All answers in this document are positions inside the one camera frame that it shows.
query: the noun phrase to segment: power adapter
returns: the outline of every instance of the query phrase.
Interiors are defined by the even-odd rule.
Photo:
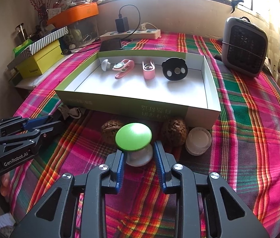
[[[117,27],[118,33],[123,33],[123,32],[129,31],[130,28],[129,28],[128,18],[122,17],[122,15],[119,14],[119,18],[116,19],[116,27]]]

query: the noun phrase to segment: green oval cap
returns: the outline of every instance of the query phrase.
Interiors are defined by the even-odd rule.
[[[130,123],[116,134],[116,144],[123,151],[144,149],[152,139],[150,128],[142,123]]]

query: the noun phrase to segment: orange lid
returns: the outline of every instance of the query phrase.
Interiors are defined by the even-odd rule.
[[[56,28],[63,28],[76,21],[98,14],[98,6],[95,2],[87,3],[67,9],[47,21],[47,25],[53,24]]]

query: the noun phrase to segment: pink plastic object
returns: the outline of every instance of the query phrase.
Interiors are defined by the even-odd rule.
[[[155,65],[152,61],[150,63],[144,64],[142,62],[143,77],[146,80],[151,80],[155,77]]]
[[[113,67],[114,71],[120,71],[116,74],[115,78],[120,79],[125,76],[128,72],[132,71],[135,67],[135,62],[131,60],[122,60],[120,63]]]

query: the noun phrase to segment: smartphone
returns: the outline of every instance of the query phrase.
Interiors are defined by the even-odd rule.
[[[101,42],[99,52],[122,50],[120,38],[113,38]]]

